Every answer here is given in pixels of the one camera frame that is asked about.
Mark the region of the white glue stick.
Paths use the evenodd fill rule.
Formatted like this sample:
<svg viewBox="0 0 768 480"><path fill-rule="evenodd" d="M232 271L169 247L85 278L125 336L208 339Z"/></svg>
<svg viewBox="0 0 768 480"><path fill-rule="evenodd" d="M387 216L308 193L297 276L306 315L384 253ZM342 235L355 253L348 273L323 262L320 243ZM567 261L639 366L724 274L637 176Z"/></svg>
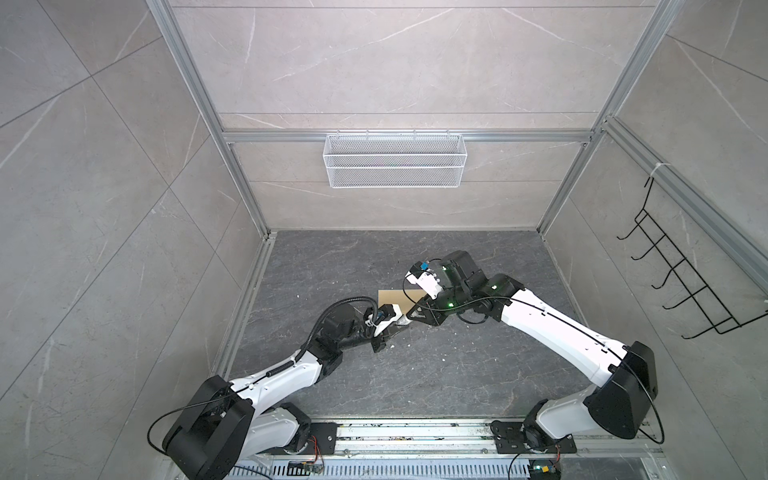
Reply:
<svg viewBox="0 0 768 480"><path fill-rule="evenodd" d="M401 318L399 318L398 320L396 320L396 321L393 321L393 322L392 322L392 323L389 325L389 327L387 328L387 330L388 330L388 331L389 331L391 334L394 334L395 332L400 332L400 331L402 331L402 330L406 329L406 328L407 328L407 327L408 327L408 326L409 326L411 323L412 323L412 321L411 321L411 320L409 320L409 319L407 319L407 318L405 318L405 317L401 317Z"/></svg>

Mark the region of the tan paper envelope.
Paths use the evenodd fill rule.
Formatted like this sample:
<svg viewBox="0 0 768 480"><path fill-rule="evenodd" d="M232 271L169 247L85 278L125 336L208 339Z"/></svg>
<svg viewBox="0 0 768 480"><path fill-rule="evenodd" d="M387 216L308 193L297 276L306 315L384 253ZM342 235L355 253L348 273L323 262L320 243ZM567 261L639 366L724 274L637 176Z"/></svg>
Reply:
<svg viewBox="0 0 768 480"><path fill-rule="evenodd" d="M404 316L420 298L420 293L420 290L406 290L405 292L402 290L379 290L377 303L379 306L390 304L396 312L400 312L400 315Z"/></svg>

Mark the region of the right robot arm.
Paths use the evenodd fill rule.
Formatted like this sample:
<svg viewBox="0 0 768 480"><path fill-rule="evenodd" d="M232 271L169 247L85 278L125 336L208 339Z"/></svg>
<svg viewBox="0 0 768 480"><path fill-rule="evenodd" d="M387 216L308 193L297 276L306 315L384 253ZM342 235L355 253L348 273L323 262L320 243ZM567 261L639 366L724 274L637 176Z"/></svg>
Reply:
<svg viewBox="0 0 768 480"><path fill-rule="evenodd" d="M633 439L646 416L658 412L655 354L647 345L626 345L589 329L509 275L486 276L468 252L417 262L403 281L424 293L409 319L439 326L471 310L527 334L590 381L577 393L541 400L529 411L520 427L527 448L544 451L571 434L596 429Z"/></svg>

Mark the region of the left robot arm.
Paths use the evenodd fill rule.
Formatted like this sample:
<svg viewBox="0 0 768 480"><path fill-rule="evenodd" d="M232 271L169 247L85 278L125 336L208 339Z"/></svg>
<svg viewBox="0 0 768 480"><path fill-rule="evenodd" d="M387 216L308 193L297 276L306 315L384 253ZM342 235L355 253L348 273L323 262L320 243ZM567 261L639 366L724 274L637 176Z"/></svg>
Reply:
<svg viewBox="0 0 768 480"><path fill-rule="evenodd" d="M372 305L358 313L338 302L320 316L302 346L287 359L235 380L206 379L157 449L189 479L223 479L235 466L265 451L302 451L311 420L288 402L295 392L329 376L348 348L385 345L386 331L402 316L399 306Z"/></svg>

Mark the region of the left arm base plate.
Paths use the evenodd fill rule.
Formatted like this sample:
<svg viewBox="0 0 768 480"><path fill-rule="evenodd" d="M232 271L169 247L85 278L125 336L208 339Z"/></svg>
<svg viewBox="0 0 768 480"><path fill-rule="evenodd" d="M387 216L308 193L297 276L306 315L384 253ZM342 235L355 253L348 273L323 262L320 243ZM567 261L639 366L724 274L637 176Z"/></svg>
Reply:
<svg viewBox="0 0 768 480"><path fill-rule="evenodd" d="M335 453L337 444L339 424L334 422L312 423L304 432L300 434L299 453L315 456L315 450L318 449L318 455L332 455Z"/></svg>

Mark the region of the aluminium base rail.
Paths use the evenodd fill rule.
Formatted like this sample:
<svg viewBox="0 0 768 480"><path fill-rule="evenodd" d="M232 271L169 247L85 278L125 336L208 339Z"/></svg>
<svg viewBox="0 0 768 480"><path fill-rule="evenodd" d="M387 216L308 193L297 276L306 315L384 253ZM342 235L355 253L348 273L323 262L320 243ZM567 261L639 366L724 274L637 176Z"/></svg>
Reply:
<svg viewBox="0 0 768 480"><path fill-rule="evenodd" d="M489 424L484 418L447 419L326 419L339 424L335 453L331 459L438 459L506 458L644 458L662 454L648 439L621 440L610 435L573 436L576 454L498 454Z"/></svg>

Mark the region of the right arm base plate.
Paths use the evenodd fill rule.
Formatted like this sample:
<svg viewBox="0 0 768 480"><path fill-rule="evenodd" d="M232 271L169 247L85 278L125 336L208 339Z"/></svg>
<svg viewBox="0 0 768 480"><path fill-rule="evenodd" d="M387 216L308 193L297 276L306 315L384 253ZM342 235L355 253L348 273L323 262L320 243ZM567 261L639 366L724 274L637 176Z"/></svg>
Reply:
<svg viewBox="0 0 768 480"><path fill-rule="evenodd" d="M534 445L523 431L521 421L493 420L489 424L492 439L498 454L576 454L577 447L571 435L560 440L544 440Z"/></svg>

